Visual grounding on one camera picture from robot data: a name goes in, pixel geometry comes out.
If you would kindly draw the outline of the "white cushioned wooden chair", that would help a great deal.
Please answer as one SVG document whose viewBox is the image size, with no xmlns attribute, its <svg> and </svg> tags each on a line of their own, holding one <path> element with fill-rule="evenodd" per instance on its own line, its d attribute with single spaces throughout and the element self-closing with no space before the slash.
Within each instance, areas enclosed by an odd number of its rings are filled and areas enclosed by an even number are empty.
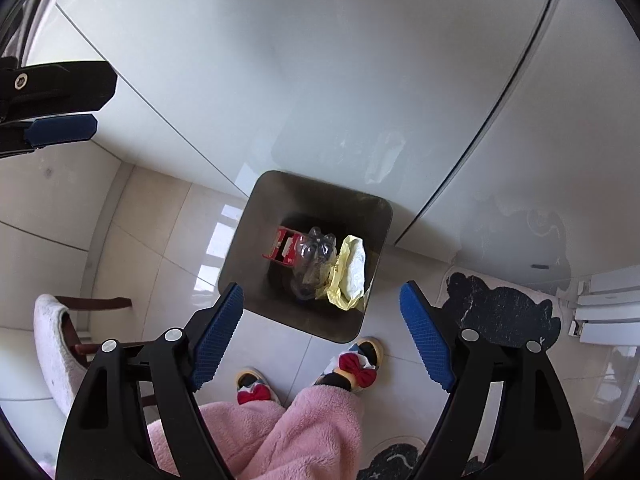
<svg viewBox="0 0 640 480">
<path fill-rule="evenodd" d="M 88 356 L 99 344 L 82 342 L 73 312 L 100 312 L 130 309 L 129 298 L 75 298 L 40 295 L 34 307 L 34 338 L 38 363 L 52 399 L 64 417 L 70 414 L 75 396 L 89 367 Z"/>
</svg>

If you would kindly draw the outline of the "red carton in bin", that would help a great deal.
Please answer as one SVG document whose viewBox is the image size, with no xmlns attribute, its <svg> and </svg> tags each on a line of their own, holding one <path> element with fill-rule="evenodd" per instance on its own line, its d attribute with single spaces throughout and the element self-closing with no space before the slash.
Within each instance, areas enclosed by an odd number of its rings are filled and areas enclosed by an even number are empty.
<svg viewBox="0 0 640 480">
<path fill-rule="evenodd" d="M 303 237 L 301 232 L 279 226 L 270 249 L 262 256 L 280 266 L 292 268 L 297 259 L 297 245 Z"/>
</svg>

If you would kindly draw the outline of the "black cat floor mat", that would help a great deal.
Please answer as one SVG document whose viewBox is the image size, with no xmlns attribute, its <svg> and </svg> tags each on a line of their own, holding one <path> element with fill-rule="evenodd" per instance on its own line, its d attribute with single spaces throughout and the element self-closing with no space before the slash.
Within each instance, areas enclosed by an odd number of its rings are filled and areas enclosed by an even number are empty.
<svg viewBox="0 0 640 480">
<path fill-rule="evenodd" d="M 522 348 L 535 341 L 547 351 L 562 332 L 555 297 L 455 266 L 442 279 L 439 301 L 462 330 L 492 344 Z"/>
</svg>

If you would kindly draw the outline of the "yellow paper wrapper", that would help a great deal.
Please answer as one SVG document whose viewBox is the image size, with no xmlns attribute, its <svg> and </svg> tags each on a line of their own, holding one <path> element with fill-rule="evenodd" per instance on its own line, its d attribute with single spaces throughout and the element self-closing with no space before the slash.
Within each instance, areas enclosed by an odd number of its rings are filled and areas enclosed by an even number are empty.
<svg viewBox="0 0 640 480">
<path fill-rule="evenodd" d="M 343 311 L 356 309 L 364 297 L 366 284 L 366 251 L 363 240 L 346 236 L 337 259 L 331 266 L 326 298 Z"/>
</svg>

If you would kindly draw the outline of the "left patterned slipper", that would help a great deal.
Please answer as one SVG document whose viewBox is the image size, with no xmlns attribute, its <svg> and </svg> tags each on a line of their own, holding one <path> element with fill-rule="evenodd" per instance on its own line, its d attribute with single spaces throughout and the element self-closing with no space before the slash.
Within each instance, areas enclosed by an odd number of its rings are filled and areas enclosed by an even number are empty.
<svg viewBox="0 0 640 480">
<path fill-rule="evenodd" d="M 243 368 L 235 378 L 236 403 L 239 405 L 257 401 L 274 402 L 282 405 L 277 393 L 267 379 L 254 368 Z"/>
</svg>

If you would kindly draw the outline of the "dark square trash bin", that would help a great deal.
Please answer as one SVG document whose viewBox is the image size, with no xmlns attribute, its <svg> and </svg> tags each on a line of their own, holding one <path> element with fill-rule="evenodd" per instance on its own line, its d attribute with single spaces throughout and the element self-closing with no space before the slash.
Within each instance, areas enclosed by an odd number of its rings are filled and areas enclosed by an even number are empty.
<svg viewBox="0 0 640 480">
<path fill-rule="evenodd" d="M 260 176 L 220 271 L 218 286 L 238 284 L 244 307 L 319 338 L 349 342 L 359 333 L 393 219 L 387 200 L 270 170 Z M 343 309 L 327 291 L 347 237 L 362 241 L 362 295 Z"/>
</svg>

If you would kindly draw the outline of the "patterned slipper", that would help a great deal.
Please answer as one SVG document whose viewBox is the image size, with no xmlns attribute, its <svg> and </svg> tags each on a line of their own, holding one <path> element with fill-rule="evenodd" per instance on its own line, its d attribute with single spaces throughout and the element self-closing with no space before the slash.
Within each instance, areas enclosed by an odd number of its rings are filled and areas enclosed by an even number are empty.
<svg viewBox="0 0 640 480">
<path fill-rule="evenodd" d="M 361 338 L 334 356 L 314 385 L 358 393 L 376 382 L 383 358 L 384 349 L 377 339 Z"/>
<path fill-rule="evenodd" d="M 236 403 L 239 405 L 257 401 L 274 402 L 282 405 L 277 393 L 267 379 L 254 368 L 243 368 L 235 378 Z"/>
</svg>

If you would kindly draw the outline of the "right patterned slipper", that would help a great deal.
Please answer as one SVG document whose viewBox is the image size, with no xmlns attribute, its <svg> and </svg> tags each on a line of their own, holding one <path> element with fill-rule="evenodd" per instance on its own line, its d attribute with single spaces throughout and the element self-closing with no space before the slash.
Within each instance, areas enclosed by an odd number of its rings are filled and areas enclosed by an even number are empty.
<svg viewBox="0 0 640 480">
<path fill-rule="evenodd" d="M 358 393 L 376 382 L 383 358 L 384 349 L 377 339 L 361 338 L 334 356 L 314 385 Z"/>
</svg>

